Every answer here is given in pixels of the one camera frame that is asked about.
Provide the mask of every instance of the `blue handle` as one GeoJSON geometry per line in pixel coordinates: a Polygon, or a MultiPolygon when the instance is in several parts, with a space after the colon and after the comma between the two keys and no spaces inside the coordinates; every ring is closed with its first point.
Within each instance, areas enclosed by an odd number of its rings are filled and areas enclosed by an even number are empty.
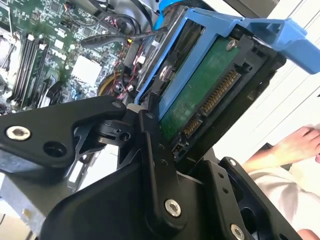
{"type": "Polygon", "coordinates": [[[320,72],[320,49],[306,39],[307,32],[292,19],[245,18],[241,25],[309,74],[320,72]]]}

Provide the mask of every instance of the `white shirt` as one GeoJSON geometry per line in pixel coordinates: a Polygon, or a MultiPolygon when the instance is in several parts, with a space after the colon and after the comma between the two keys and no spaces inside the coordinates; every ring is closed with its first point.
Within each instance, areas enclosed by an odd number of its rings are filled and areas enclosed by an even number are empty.
{"type": "Polygon", "coordinates": [[[250,177],[296,230],[311,230],[320,238],[320,197],[304,191],[282,167],[253,171],[250,177]]]}

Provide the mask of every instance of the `blue plastic bracket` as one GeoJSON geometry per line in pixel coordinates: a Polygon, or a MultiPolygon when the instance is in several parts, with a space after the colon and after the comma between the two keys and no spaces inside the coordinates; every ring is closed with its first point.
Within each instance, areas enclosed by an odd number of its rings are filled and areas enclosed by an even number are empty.
{"type": "MultiPolygon", "coordinates": [[[[165,0],[165,2],[174,3],[179,1],[165,0]]],[[[250,19],[200,8],[188,9],[185,18],[176,31],[177,34],[174,35],[163,53],[163,57],[168,53],[187,20],[192,20],[204,26],[205,31],[175,76],[174,81],[162,96],[159,103],[159,120],[161,120],[171,107],[217,37],[222,36],[226,38],[236,25],[248,29],[257,38],[265,42],[275,51],[280,52],[284,57],[292,60],[308,73],[316,74],[320,72],[320,50],[306,39],[307,32],[291,19],[250,19]]],[[[163,57],[158,61],[153,72],[156,72],[160,67],[164,59],[163,57]]],[[[141,92],[137,95],[135,99],[136,104],[139,103],[139,99],[151,82],[152,77],[153,76],[149,76],[141,92]]]]}

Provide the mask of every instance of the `white wall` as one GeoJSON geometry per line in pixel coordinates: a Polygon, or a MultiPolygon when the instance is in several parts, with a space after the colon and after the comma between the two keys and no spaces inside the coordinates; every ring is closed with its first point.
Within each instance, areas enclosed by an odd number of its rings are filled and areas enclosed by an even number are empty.
{"type": "MultiPolygon", "coordinates": [[[[270,14],[270,18],[291,17],[308,31],[307,38],[320,47],[319,16],[318,0],[281,0],[270,14]]],[[[229,156],[240,163],[245,162],[268,142],[268,136],[281,122],[312,96],[320,86],[319,76],[309,75],[288,60],[271,80],[270,86],[213,147],[216,156],[229,156]]],[[[320,123],[320,114],[315,118],[312,121],[320,123]]],[[[277,132],[282,137],[286,134],[277,132]]]]}

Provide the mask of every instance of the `person's hand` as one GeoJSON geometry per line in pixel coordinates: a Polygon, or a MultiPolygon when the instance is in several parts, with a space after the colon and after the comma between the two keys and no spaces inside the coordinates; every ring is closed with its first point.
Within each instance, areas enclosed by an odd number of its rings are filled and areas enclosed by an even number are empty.
{"type": "Polygon", "coordinates": [[[242,167],[247,172],[293,164],[320,153],[320,131],[303,126],[273,148],[254,154],[242,167]]]}
{"type": "Polygon", "coordinates": [[[320,130],[303,126],[270,151],[279,166],[315,157],[320,153],[320,130]]]}

